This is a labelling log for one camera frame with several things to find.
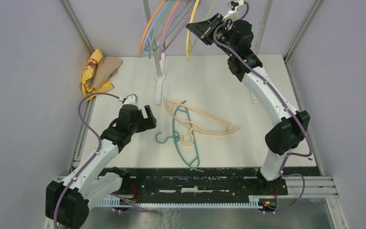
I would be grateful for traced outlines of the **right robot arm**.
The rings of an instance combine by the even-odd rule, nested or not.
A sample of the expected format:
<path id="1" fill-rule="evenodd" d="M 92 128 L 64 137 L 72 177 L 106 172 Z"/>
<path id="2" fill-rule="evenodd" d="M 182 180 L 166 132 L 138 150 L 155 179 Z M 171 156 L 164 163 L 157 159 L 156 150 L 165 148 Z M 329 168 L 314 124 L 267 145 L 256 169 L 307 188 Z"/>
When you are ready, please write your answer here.
<path id="1" fill-rule="evenodd" d="M 307 128 L 309 113 L 299 111 L 279 92 L 268 77 L 260 59 L 251 49 L 254 34 L 252 25 L 242 19 L 223 20 L 217 13 L 208 20 L 185 26 L 206 45 L 215 44 L 228 55 L 228 68 L 236 78 L 256 96 L 267 112 L 273 128 L 265 135 L 268 153 L 259 170 L 262 178 L 256 189 L 263 195 L 275 189 L 275 182 L 283 177 L 289 156 L 309 157 L 313 148 Z"/>

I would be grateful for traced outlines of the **teal hanger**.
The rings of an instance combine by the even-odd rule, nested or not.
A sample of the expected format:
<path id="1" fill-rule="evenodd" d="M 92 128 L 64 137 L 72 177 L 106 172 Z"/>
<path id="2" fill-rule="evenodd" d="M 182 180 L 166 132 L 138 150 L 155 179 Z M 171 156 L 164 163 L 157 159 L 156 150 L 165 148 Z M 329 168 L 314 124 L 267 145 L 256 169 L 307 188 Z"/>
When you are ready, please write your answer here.
<path id="1" fill-rule="evenodd" d="M 169 139 L 173 139 L 173 142 L 174 142 L 174 145 L 175 145 L 175 149 L 176 149 L 179 157 L 181 158 L 181 160 L 184 162 L 184 164 L 186 166 L 188 166 L 190 169 L 192 169 L 193 171 L 197 171 L 197 172 L 200 172 L 200 173 L 203 173 L 204 172 L 204 170 L 199 169 L 199 166 L 201 164 L 201 159 L 200 159 L 200 154 L 199 154 L 198 145 L 197 145 L 195 136 L 193 137 L 193 144 L 194 144 L 194 149 L 195 149 L 195 157 L 194 157 L 194 159 L 191 162 L 188 162 L 184 158 L 184 156 L 181 153 L 180 148 L 179 148 L 179 142 L 180 142 L 180 137 L 181 136 L 180 136 L 179 132 L 176 130 L 176 119 L 173 118 L 173 120 L 172 120 L 172 134 L 170 136 L 167 136 L 163 141 L 161 141 L 159 139 L 159 135 L 161 133 L 162 132 L 158 132 L 155 135 L 155 141 L 157 143 L 159 143 L 159 144 L 165 144 Z"/>

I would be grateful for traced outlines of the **orange hanger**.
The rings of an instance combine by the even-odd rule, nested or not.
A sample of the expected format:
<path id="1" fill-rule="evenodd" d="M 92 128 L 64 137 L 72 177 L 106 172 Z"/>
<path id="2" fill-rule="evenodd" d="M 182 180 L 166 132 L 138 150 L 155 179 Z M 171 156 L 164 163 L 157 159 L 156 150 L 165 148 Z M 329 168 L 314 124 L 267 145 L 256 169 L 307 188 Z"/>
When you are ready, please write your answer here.
<path id="1" fill-rule="evenodd" d="M 158 6 L 158 8 L 154 11 L 154 13 L 151 15 L 151 17 L 149 18 L 149 21 L 147 22 L 147 25 L 144 29 L 144 32 L 141 36 L 141 40 L 140 40 L 140 44 L 139 44 L 139 52 L 138 52 L 138 57 L 141 58 L 144 54 L 144 48 L 145 48 L 145 43 L 147 40 L 147 37 L 150 35 L 150 30 L 151 30 L 151 26 L 153 21 L 155 20 L 155 17 L 158 16 L 158 14 L 164 10 L 164 8 L 166 7 L 167 4 L 170 3 L 170 0 L 163 0 L 161 2 L 161 4 Z"/>

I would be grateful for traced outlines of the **yellow cloth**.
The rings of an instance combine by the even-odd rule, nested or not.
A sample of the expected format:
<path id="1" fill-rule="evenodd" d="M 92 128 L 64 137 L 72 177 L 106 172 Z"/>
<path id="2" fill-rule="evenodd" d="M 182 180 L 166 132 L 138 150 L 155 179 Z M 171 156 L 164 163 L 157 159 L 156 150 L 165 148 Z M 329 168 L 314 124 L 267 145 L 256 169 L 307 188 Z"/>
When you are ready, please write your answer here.
<path id="1" fill-rule="evenodd" d="M 81 77 L 81 92 L 83 97 L 92 93 L 104 93 L 114 88 L 114 85 L 109 80 L 109 76 L 105 78 L 105 82 L 96 89 L 93 87 L 93 80 L 98 68 L 98 63 L 104 60 L 104 56 L 99 49 L 96 49 L 89 57 L 85 69 Z"/>

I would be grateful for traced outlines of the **aluminium frame rail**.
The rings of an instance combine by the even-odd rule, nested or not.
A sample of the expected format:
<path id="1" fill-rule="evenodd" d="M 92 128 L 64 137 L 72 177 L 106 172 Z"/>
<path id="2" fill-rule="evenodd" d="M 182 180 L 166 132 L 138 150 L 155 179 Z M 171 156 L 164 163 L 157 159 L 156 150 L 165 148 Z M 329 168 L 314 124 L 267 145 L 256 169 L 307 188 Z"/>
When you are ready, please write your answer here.
<path id="1" fill-rule="evenodd" d="M 310 5 L 308 11 L 306 12 L 305 16 L 303 17 L 302 21 L 300 22 L 300 25 L 298 26 L 296 32 L 294 33 L 286 51 L 285 51 L 285 55 L 284 55 L 284 62 L 285 62 L 285 66 L 287 68 L 287 72 L 289 74 L 290 77 L 290 81 L 292 84 L 292 87 L 294 89 L 295 92 L 295 96 L 296 96 L 296 100 L 297 100 L 297 104 L 299 105 L 300 108 L 305 108 L 305 104 L 302 101 L 302 96 L 300 94 L 300 85 L 298 85 L 299 83 L 297 83 L 296 79 L 295 79 L 295 75 L 292 69 L 292 59 L 294 58 L 297 49 L 299 48 L 303 38 L 305 37 L 308 29 L 310 28 L 310 26 L 312 25 L 315 17 L 318 15 L 319 10 L 321 9 L 321 7 L 323 6 L 325 0 L 313 0 L 312 4 Z M 313 135 L 310 134 L 311 137 L 311 141 L 312 141 L 312 145 L 313 145 L 313 149 L 314 149 L 314 153 L 313 155 L 315 156 L 315 160 L 319 169 L 319 172 L 321 172 L 324 176 L 326 175 L 324 172 L 324 166 L 322 165 L 322 161 L 321 158 L 319 156 L 318 151 L 316 149 L 316 143 L 313 139 Z M 336 208 L 337 207 L 337 203 L 335 200 L 335 206 L 333 206 L 332 203 L 332 197 L 333 196 L 329 196 L 329 197 L 325 197 L 325 203 L 327 205 L 327 213 L 328 213 L 328 219 L 331 221 L 331 223 L 333 224 L 332 229 L 336 229 L 338 227 L 337 225 L 337 215 L 336 215 Z"/>
<path id="2" fill-rule="evenodd" d="M 78 34 L 80 41 L 83 43 L 86 52 L 89 55 L 91 55 L 94 52 L 94 47 L 92 46 L 92 44 L 89 40 L 89 37 L 88 37 L 85 29 L 83 28 L 81 20 L 79 19 L 78 15 L 74 9 L 74 6 L 72 5 L 72 1 L 71 0 L 60 0 L 59 3 L 65 10 L 65 13 L 67 14 L 68 18 L 70 19 L 72 25 L 74 26 L 74 30 Z M 82 117 L 84 118 L 85 121 L 89 120 L 89 118 L 91 116 L 91 111 L 92 111 L 93 105 L 94 105 L 94 102 L 87 102 L 86 105 L 82 106 L 82 111 L 84 112 Z M 55 178 L 55 181 L 59 182 L 62 178 L 66 177 L 66 175 L 69 175 L 74 169 L 74 162 L 76 161 L 76 159 L 79 158 L 79 155 L 81 155 L 81 148 L 85 142 L 85 138 L 87 135 L 87 128 L 81 122 L 81 120 L 79 120 L 78 122 L 79 122 L 78 123 L 78 132 L 77 132 L 78 135 L 73 143 L 72 157 L 69 160 L 67 169 L 62 174 L 57 175 L 57 177 Z"/>

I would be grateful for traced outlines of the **light blue hanger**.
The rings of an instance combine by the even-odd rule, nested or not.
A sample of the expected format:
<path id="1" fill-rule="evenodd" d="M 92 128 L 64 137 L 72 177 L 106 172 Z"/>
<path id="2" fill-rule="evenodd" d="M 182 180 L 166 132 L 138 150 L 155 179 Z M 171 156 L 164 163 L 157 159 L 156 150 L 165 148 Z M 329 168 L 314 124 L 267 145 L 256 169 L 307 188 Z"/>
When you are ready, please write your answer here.
<path id="1" fill-rule="evenodd" d="M 150 52 L 153 48 L 156 32 L 154 32 L 154 27 L 160 17 L 164 15 L 165 12 L 168 12 L 171 6 L 174 6 L 176 3 L 175 0 L 163 0 L 161 4 L 157 7 L 153 15 L 150 17 L 149 22 L 146 25 L 146 28 L 142 34 L 140 45 L 139 45 L 139 57 L 143 57 L 146 52 Z"/>

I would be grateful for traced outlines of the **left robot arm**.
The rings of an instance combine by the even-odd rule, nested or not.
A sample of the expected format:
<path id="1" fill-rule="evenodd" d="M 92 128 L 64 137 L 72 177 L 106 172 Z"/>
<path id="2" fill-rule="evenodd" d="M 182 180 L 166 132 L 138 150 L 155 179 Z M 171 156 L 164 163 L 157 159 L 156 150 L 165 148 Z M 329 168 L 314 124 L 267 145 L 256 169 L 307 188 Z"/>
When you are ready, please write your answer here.
<path id="1" fill-rule="evenodd" d="M 131 188 L 128 178 L 116 172 L 100 173 L 131 142 L 134 134 L 156 127 L 151 107 L 145 105 L 147 117 L 134 104 L 124 104 L 100 136 L 100 147 L 95 148 L 73 172 L 62 181 L 52 181 L 46 188 L 45 216 L 70 229 L 79 229 L 89 212 L 97 204 L 117 191 L 127 193 Z"/>

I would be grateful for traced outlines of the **white rack foot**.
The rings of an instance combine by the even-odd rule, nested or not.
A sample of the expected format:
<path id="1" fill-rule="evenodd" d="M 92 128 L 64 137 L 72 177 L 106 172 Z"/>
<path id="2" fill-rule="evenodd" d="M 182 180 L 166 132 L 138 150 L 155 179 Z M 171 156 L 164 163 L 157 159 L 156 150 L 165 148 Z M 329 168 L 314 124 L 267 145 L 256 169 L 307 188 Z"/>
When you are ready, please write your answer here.
<path id="1" fill-rule="evenodd" d="M 250 96 L 251 96 L 251 100 L 252 100 L 253 104 L 258 104 L 259 103 L 259 100 L 258 100 L 257 96 L 253 92 L 250 92 Z"/>
<path id="2" fill-rule="evenodd" d="M 163 73 L 165 66 L 165 58 L 163 57 L 160 61 L 155 61 L 155 67 L 156 67 L 156 88 L 155 88 L 155 98 L 154 98 L 154 104 L 160 105 L 162 102 L 162 96 L 163 96 L 163 83 L 166 79 L 165 74 Z"/>

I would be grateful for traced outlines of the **left aluminium frame rail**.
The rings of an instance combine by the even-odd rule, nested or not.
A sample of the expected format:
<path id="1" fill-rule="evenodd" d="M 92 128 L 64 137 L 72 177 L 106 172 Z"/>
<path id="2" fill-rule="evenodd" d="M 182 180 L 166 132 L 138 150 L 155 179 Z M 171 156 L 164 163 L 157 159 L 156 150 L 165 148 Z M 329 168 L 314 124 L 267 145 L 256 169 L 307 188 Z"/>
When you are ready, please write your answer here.
<path id="1" fill-rule="evenodd" d="M 72 25 L 74 26 L 74 30 L 78 34 L 80 41 L 83 43 L 86 52 L 89 55 L 91 55 L 94 52 L 94 47 L 92 46 L 92 44 L 89 40 L 89 37 L 88 37 L 85 29 L 83 28 L 81 20 L 79 19 L 78 15 L 74 9 L 74 6 L 72 5 L 72 1 L 71 0 L 60 0 L 59 3 L 65 10 L 65 13 L 67 14 L 68 18 L 70 19 Z M 84 112 L 82 117 L 84 118 L 85 121 L 89 120 L 89 118 L 91 116 L 91 111 L 92 111 L 93 105 L 94 105 L 94 102 L 87 102 L 86 105 L 82 106 L 82 111 Z M 76 159 L 79 158 L 79 155 L 81 155 L 81 148 L 85 142 L 85 138 L 87 135 L 87 128 L 81 122 L 81 120 L 79 120 L 78 122 L 79 122 L 78 123 L 78 132 L 77 132 L 78 135 L 73 143 L 72 157 L 69 160 L 67 169 L 62 174 L 57 175 L 57 177 L 55 178 L 55 181 L 59 182 L 62 178 L 66 177 L 66 175 L 69 175 L 74 169 L 74 162 L 76 161 Z"/>

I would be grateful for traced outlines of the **right aluminium frame rail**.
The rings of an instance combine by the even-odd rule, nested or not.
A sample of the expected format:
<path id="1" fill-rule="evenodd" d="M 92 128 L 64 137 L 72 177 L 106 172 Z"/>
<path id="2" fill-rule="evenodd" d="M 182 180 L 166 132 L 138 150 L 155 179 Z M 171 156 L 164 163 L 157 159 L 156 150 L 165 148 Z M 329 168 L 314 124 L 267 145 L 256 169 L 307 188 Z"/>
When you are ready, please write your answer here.
<path id="1" fill-rule="evenodd" d="M 312 4 L 310 5 L 308 11 L 306 12 L 305 16 L 303 17 L 302 21 L 300 22 L 300 25 L 298 26 L 296 32 L 294 33 L 286 51 L 285 51 L 285 55 L 284 55 L 284 62 L 285 62 L 285 66 L 287 68 L 287 72 L 289 74 L 290 77 L 290 81 L 292 84 L 292 87 L 294 89 L 295 92 L 295 96 L 296 96 L 296 100 L 297 100 L 297 104 L 299 105 L 300 108 L 305 108 L 305 104 L 302 101 L 302 96 L 300 94 L 300 85 L 298 85 L 299 83 L 297 83 L 296 79 L 295 79 L 295 75 L 292 69 L 292 59 L 294 58 L 297 49 L 299 48 L 303 38 L 305 37 L 308 29 L 310 28 L 310 26 L 312 25 L 315 17 L 318 15 L 319 10 L 321 9 L 321 7 L 323 6 L 325 0 L 313 0 Z M 324 166 L 322 165 L 322 161 L 321 158 L 319 156 L 318 151 L 316 149 L 316 143 L 313 139 L 313 135 L 310 134 L 311 137 L 311 141 L 312 141 L 312 145 L 313 145 L 313 149 L 314 149 L 314 153 L 313 155 L 315 156 L 315 160 L 319 169 L 319 172 L 321 172 L 324 176 L 326 175 L 324 172 Z M 333 206 L 332 203 L 332 197 L 333 196 L 329 196 L 329 197 L 325 197 L 325 203 L 327 205 L 327 213 L 328 213 L 328 219 L 331 221 L 331 223 L 333 224 L 332 229 L 336 229 L 338 227 L 337 225 L 337 215 L 336 215 L 336 208 L 337 207 L 337 203 L 335 200 L 335 206 Z"/>

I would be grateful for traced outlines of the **sage green hanger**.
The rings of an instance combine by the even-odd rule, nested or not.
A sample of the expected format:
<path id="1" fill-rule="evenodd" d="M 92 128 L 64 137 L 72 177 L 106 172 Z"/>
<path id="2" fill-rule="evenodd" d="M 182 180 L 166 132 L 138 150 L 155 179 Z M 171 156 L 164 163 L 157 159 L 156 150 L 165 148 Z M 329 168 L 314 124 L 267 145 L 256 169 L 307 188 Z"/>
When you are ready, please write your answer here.
<path id="1" fill-rule="evenodd" d="M 150 52 L 146 52 L 144 56 L 149 59 L 156 54 L 164 54 L 171 46 L 174 39 L 183 28 L 183 23 L 188 20 L 188 12 L 191 10 L 191 2 L 189 0 L 176 0 L 174 6 L 171 6 L 168 12 L 160 17 L 154 27 L 156 32 L 155 42 Z"/>

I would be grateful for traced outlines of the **yellow hanger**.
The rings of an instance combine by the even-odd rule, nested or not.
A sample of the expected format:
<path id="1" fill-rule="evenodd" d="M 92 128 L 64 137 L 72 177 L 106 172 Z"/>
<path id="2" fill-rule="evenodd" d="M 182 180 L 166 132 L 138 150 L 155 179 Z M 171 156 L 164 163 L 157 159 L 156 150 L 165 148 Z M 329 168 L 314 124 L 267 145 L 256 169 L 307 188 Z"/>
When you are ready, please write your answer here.
<path id="1" fill-rule="evenodd" d="M 198 10 L 201 2 L 202 2 L 202 0 L 195 0 L 194 1 L 193 9 L 192 9 L 192 11 L 190 13 L 189 20 L 188 20 L 189 23 L 193 23 L 194 22 L 194 19 L 196 17 L 197 10 Z M 210 13 L 211 13 L 211 11 L 212 11 L 212 9 L 214 7 L 215 2 L 216 1 L 213 0 L 210 3 L 208 12 L 205 14 L 204 19 L 208 19 L 209 18 Z M 190 60 L 190 54 L 194 50 L 194 47 L 195 47 L 196 42 L 197 42 L 197 38 L 193 42 L 191 41 L 191 34 L 192 34 L 192 32 L 189 31 L 189 30 L 187 30 L 186 41 L 185 41 L 185 54 L 186 54 L 186 59 L 188 61 Z"/>

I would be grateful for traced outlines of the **right grey rack pole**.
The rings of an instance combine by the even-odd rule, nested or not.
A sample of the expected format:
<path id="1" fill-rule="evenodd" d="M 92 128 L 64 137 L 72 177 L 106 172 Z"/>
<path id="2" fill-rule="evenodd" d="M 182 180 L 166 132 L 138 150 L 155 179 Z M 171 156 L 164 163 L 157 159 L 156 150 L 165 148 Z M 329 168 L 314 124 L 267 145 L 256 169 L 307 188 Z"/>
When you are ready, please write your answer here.
<path id="1" fill-rule="evenodd" d="M 265 31 L 265 28 L 266 28 L 266 25 L 267 25 L 267 21 L 268 21 L 268 18 L 269 18 L 269 14 L 270 14 L 270 11 L 271 11 L 272 4 L 273 4 L 273 0 L 267 0 L 266 5 L 265 5 L 265 9 L 264 9 L 264 13 L 263 13 L 263 17 L 262 17 L 262 20 L 260 22 L 259 32 L 257 34 L 256 42 L 255 42 L 255 45 L 254 45 L 255 55 L 259 54 L 262 39 L 263 39 L 263 36 L 264 36 L 264 31 Z"/>

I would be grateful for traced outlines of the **left white rack foot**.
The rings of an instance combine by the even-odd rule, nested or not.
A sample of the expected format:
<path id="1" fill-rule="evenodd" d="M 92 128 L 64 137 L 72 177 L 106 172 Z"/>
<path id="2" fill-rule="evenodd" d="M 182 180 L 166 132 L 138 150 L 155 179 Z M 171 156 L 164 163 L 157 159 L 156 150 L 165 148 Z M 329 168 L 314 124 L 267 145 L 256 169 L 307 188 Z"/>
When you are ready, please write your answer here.
<path id="1" fill-rule="evenodd" d="M 165 58 L 163 57 L 160 61 L 155 61 L 155 67 L 156 67 L 156 88 L 155 88 L 155 98 L 154 98 L 154 104 L 160 105 L 162 102 L 162 96 L 163 96 L 163 83 L 166 79 L 165 74 L 163 73 L 165 66 Z"/>

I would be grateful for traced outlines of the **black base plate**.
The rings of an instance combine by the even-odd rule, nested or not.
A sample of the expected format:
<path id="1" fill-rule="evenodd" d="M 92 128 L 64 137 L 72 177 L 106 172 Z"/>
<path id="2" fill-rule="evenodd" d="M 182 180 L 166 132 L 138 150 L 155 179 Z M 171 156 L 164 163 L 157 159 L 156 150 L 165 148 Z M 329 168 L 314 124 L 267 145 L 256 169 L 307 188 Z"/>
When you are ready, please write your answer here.
<path id="1" fill-rule="evenodd" d="M 115 191 L 139 204 L 247 203 L 250 197 L 288 195 L 284 179 L 264 181 L 257 167 L 201 168 L 105 168 L 99 177 L 122 173 Z"/>

